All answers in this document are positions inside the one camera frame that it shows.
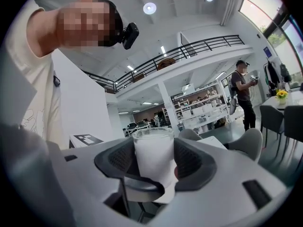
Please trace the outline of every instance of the white t-shirt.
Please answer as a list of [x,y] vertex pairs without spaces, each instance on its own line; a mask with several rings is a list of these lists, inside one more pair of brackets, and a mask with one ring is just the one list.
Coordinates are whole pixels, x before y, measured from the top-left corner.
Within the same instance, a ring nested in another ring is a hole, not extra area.
[[63,141],[61,123],[60,88],[53,83],[53,61],[51,54],[38,58],[27,42],[27,22],[38,7],[28,0],[9,28],[5,46],[15,65],[37,90],[22,120],[25,129],[33,131],[43,139],[68,148]]

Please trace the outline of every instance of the glass of milk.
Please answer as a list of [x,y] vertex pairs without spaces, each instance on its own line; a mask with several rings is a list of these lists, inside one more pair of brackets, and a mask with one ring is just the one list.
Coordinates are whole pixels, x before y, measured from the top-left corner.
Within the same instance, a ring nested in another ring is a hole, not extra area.
[[133,133],[140,176],[168,187],[174,176],[174,133],[170,128],[149,128]]

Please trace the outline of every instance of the black hair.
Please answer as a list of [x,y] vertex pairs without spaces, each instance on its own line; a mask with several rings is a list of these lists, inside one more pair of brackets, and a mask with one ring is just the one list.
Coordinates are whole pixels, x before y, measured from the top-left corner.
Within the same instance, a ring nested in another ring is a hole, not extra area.
[[245,64],[247,66],[247,64],[245,63],[245,61],[238,60],[237,63],[236,63],[236,67],[238,67],[240,64]]
[[109,30],[109,36],[103,41],[98,41],[98,46],[110,47],[121,40],[123,34],[123,22],[115,4],[109,0],[93,0],[93,2],[105,2],[109,4],[109,22],[114,21],[115,24]]

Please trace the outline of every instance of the flower vase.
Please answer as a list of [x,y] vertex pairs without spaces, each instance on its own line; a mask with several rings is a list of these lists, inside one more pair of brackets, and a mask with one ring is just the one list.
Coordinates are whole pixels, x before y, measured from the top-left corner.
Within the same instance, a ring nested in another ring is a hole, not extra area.
[[286,104],[286,97],[279,98],[279,104]]

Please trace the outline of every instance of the black metal railing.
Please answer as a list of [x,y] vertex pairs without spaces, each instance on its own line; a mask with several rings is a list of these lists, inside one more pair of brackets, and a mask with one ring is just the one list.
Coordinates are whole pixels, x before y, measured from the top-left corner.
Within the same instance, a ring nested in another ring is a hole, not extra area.
[[90,78],[92,78],[95,82],[97,82],[100,86],[102,86],[105,89],[105,92],[107,93],[116,93],[116,82],[109,80],[107,78],[103,78],[101,76],[98,76],[96,74],[87,72],[82,70],[85,74],[87,74]]
[[167,61],[168,63],[166,63],[166,65],[170,65],[172,61],[173,63],[176,63],[181,59],[187,59],[196,56],[204,51],[212,51],[219,47],[230,47],[237,44],[244,44],[244,42],[240,39],[239,35],[227,35],[196,41],[172,49],[170,51],[167,51],[165,54],[161,54],[150,59],[149,61],[134,68],[133,71],[130,71],[120,77],[115,82],[115,92],[118,92],[119,90],[127,87],[129,84],[135,83],[143,77],[146,77],[151,73],[154,73],[164,68],[165,66],[159,66],[164,59],[171,59],[170,61]]

